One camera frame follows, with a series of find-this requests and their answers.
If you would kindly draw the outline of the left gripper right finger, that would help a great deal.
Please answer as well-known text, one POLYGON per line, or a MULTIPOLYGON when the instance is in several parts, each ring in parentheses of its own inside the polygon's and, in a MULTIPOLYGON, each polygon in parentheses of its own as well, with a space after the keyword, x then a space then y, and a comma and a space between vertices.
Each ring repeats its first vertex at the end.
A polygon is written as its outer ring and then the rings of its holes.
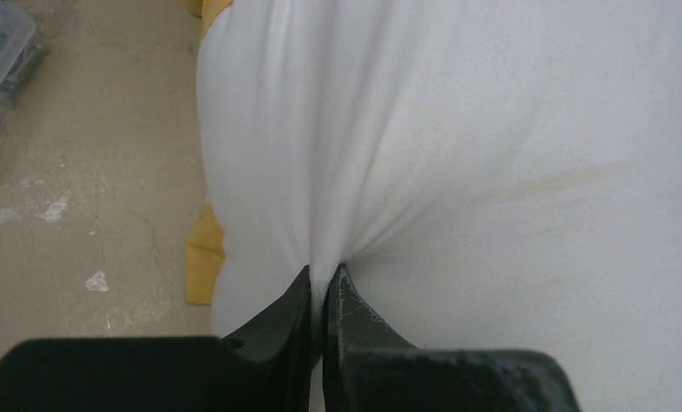
POLYGON ((546 354, 415 347, 360 296, 344 265, 324 311, 328 411, 579 410, 564 370, 546 354))

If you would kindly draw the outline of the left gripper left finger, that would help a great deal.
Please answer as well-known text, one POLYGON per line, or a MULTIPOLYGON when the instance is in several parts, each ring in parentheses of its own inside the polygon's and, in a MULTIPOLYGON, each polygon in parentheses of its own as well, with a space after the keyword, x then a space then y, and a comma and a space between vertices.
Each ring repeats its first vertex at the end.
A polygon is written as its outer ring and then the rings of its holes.
POLYGON ((225 337, 41 338, 0 359, 0 411, 306 411, 311 285, 225 337))

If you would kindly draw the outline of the yellow printed pillowcase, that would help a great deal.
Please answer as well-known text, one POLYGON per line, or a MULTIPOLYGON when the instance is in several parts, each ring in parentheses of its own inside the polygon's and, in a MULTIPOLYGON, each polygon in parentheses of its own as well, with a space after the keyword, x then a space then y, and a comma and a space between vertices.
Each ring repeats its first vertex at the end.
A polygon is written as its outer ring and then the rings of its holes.
MULTIPOLYGON (((232 0, 184 1, 187 11, 201 20, 200 40, 214 20, 231 5, 232 0)), ((188 304, 211 304, 214 285, 226 258, 223 237, 224 232, 206 200, 186 240, 185 300, 188 304)))

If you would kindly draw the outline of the white pillow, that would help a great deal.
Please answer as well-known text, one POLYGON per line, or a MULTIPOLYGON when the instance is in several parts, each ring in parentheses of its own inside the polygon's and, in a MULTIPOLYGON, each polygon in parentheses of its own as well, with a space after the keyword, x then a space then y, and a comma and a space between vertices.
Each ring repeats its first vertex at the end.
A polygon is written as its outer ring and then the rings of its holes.
POLYGON ((197 98, 216 335, 345 264, 416 345, 682 411, 682 1, 235 1, 197 98))

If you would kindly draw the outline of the clear plastic organizer box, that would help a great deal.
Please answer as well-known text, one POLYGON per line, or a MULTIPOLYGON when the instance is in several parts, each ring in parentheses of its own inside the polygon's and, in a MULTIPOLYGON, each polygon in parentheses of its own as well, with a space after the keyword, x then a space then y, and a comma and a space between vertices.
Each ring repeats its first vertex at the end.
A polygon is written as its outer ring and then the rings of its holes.
POLYGON ((16 96, 46 54, 36 21, 19 5, 0 1, 0 130, 16 96))

